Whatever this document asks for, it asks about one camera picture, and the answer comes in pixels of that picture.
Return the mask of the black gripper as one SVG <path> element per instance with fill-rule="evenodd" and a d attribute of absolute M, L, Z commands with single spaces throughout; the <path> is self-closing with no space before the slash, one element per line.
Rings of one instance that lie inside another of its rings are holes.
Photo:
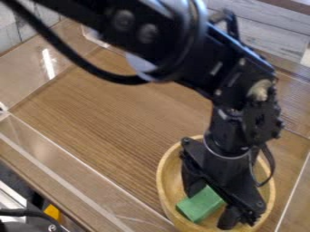
<path fill-rule="evenodd" d="M 217 220 L 217 228 L 232 229 L 237 223 L 253 226 L 265 212 L 264 199 L 252 176 L 255 156 L 249 150 L 232 156 L 216 147 L 209 138 L 181 139 L 181 181 L 183 189 L 192 198 L 209 187 L 225 202 L 225 209 Z"/>

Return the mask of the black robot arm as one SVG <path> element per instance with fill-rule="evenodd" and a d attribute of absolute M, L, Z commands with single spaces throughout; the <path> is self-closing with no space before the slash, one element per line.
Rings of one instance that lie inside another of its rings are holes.
<path fill-rule="evenodd" d="M 96 68 L 50 30 L 37 30 L 89 73 L 127 85 L 176 82 L 212 102 L 211 125 L 201 140 L 181 141 L 181 180 L 188 198 L 211 189 L 225 202 L 217 226 L 253 225 L 265 212 L 261 182 L 252 168 L 272 154 L 283 122 L 272 65 L 239 39 L 228 10 L 208 14 L 201 0 L 34 0 L 89 27 L 98 40 L 133 56 L 148 69 L 132 76 Z"/>

